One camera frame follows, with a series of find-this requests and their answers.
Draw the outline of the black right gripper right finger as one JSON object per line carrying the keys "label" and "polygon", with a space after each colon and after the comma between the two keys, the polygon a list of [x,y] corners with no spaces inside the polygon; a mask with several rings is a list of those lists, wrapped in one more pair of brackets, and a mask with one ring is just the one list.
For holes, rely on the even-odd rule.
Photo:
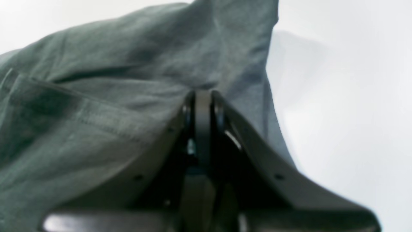
{"label": "black right gripper right finger", "polygon": [[302,175],[218,91],[211,164],[231,186],[234,232],[380,232],[375,214]]}

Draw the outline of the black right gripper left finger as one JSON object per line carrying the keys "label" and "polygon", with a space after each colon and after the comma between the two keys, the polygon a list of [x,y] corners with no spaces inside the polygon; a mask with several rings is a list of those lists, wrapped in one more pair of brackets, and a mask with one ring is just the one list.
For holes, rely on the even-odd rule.
{"label": "black right gripper left finger", "polygon": [[50,210],[43,232],[183,232],[178,211],[193,134],[190,92],[154,144],[119,173]]}

